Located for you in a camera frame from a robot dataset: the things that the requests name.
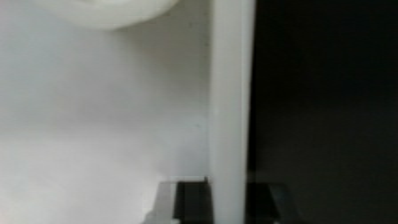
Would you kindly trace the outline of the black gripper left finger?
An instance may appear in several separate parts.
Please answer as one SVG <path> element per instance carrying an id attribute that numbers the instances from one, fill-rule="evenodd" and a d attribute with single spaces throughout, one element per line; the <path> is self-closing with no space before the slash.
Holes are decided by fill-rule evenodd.
<path id="1" fill-rule="evenodd" d="M 211 188 L 206 181 L 178 183 L 172 218 L 179 224 L 213 224 Z"/>

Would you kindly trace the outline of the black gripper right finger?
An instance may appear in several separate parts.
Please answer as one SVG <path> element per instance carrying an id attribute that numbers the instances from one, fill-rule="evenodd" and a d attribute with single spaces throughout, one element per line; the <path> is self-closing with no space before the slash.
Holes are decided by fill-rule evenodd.
<path id="1" fill-rule="evenodd" d="M 245 224 L 293 224 L 289 190 L 281 183 L 247 184 Z"/>

